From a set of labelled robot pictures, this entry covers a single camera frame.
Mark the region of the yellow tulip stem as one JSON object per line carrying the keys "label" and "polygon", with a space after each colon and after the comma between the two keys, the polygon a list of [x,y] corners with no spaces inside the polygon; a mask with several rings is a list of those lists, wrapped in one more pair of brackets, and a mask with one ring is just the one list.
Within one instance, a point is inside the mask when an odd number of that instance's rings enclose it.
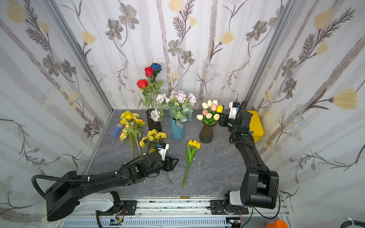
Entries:
{"label": "yellow tulip stem", "polygon": [[187,149],[186,149],[186,166],[185,166],[185,171],[184,171],[184,178],[182,181],[182,185],[181,188],[183,188],[186,184],[187,178],[188,178],[188,173],[190,170],[190,166],[191,166],[191,147],[193,145],[193,141],[190,140],[187,144]]}
{"label": "yellow tulip stem", "polygon": [[197,142],[197,140],[190,140],[187,145],[187,159],[189,163],[193,162],[193,158],[197,150],[199,150],[201,147],[201,144]]}
{"label": "yellow tulip stem", "polygon": [[185,169],[188,170],[189,165],[192,163],[194,155],[197,151],[197,141],[190,140],[187,144],[186,148],[186,167]]}
{"label": "yellow tulip stem", "polygon": [[223,105],[218,105],[218,106],[217,106],[217,109],[216,109],[216,112],[217,112],[217,113],[222,113],[222,112],[223,112],[223,110],[224,110],[224,106],[223,106]]}

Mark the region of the dark glass vase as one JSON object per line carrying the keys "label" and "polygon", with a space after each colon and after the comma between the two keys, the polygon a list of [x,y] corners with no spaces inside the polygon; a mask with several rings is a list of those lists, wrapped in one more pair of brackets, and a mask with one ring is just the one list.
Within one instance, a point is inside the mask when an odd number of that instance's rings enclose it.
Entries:
{"label": "dark glass vase", "polygon": [[202,143],[211,143],[214,138],[214,126],[204,124],[199,134]]}

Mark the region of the teal vase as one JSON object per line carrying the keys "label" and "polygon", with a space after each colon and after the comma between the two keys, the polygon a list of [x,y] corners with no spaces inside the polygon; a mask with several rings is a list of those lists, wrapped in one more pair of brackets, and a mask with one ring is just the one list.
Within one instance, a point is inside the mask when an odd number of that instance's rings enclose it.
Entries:
{"label": "teal vase", "polygon": [[179,128],[173,118],[171,119],[171,137],[177,141],[184,138],[184,129]]}

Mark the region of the black vase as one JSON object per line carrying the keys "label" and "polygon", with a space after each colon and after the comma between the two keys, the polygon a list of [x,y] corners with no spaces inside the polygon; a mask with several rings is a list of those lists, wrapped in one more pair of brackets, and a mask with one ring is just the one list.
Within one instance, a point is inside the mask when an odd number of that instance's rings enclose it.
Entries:
{"label": "black vase", "polygon": [[151,118],[151,110],[146,111],[146,116],[147,116],[147,124],[148,124],[149,131],[157,130],[158,132],[162,132],[161,122],[155,122]]}

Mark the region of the yellow rose bunch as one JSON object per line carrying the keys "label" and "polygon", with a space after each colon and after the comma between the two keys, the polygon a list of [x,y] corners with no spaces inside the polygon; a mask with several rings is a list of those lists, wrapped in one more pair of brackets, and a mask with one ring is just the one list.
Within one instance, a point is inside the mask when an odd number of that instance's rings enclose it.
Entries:
{"label": "yellow rose bunch", "polygon": [[145,122],[139,118],[140,114],[132,113],[129,110],[121,114],[120,124],[124,127],[122,133],[119,136],[121,141],[129,139],[131,146],[132,159],[141,155],[138,139],[142,135]]}

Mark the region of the single yellow marigold stem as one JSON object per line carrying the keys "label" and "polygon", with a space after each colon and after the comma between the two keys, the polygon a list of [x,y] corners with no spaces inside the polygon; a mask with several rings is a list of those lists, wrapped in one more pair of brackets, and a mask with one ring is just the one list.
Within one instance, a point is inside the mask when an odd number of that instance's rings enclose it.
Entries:
{"label": "single yellow marigold stem", "polygon": [[164,142],[165,142],[165,140],[166,140],[166,133],[163,133],[163,132],[157,132],[157,133],[155,134],[155,136],[156,136],[156,140],[157,140],[158,144],[162,144],[162,143],[164,143]]}

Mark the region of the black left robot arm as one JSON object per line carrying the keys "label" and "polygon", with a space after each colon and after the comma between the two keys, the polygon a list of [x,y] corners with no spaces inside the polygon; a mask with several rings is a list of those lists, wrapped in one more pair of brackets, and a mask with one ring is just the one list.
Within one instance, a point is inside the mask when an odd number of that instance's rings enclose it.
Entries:
{"label": "black left robot arm", "polygon": [[166,156],[168,145],[161,143],[156,152],[147,152],[122,164],[118,170],[93,175],[78,175],[71,171],[64,176],[35,175],[31,183],[46,200],[47,220],[57,221],[81,206],[81,200],[99,191],[119,186],[130,186],[146,178],[157,177],[161,171],[173,171],[178,158]]}

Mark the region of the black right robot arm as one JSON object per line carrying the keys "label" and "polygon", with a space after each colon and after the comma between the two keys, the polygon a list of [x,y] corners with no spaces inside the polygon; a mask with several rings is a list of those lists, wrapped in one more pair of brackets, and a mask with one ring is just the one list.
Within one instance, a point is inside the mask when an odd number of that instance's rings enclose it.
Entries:
{"label": "black right robot arm", "polygon": [[242,155],[246,166],[240,190],[228,191],[223,200],[212,200],[212,214],[245,214],[248,207],[275,209],[281,206],[279,200],[279,175],[271,171],[262,160],[250,131],[253,114],[248,112],[245,101],[231,102],[230,113],[221,114],[219,125],[227,127],[229,143],[234,144]]}

